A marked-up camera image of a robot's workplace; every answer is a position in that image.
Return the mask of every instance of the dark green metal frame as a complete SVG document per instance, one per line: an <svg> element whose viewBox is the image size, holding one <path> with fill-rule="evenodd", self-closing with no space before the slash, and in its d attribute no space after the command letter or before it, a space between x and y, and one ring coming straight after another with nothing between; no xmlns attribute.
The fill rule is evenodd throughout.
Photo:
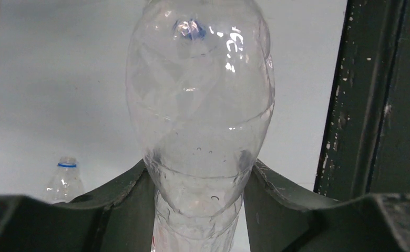
<svg viewBox="0 0 410 252"><path fill-rule="evenodd" d="M314 192L410 193L410 0L348 2Z"/></svg>
<svg viewBox="0 0 410 252"><path fill-rule="evenodd" d="M70 203L0 196L0 252L150 251L154 189L141 161ZM244 201L252 252L410 251L410 195L341 203L257 162Z"/></svg>

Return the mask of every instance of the crushed plastic bottle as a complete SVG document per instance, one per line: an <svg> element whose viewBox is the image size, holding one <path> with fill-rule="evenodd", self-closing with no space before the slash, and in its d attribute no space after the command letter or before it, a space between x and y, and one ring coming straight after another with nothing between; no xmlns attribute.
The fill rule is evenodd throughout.
<svg viewBox="0 0 410 252"><path fill-rule="evenodd" d="M270 33L254 0L151 0L126 96L156 196L157 252L229 252L274 108Z"/></svg>
<svg viewBox="0 0 410 252"><path fill-rule="evenodd" d="M70 202L84 194L77 160L73 157L62 157L57 169L46 187L46 201L50 203Z"/></svg>

